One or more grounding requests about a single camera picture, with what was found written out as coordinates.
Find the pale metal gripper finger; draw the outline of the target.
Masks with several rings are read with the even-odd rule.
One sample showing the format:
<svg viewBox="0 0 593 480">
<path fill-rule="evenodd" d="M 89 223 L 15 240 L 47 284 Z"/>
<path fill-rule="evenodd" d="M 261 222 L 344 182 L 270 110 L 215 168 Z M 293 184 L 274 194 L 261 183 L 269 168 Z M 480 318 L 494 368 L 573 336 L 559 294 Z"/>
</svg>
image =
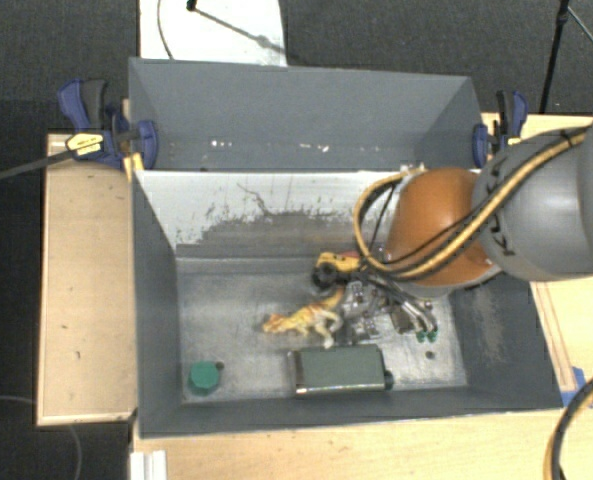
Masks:
<svg viewBox="0 0 593 480">
<path fill-rule="evenodd" d="M 372 343 L 382 337 L 373 318 L 361 317 L 345 322 L 345 338 L 348 344 Z"/>
<path fill-rule="evenodd" d="M 374 297 L 362 288 L 347 286 L 341 299 L 341 313 L 344 319 L 359 319 L 373 315 Z"/>
</svg>

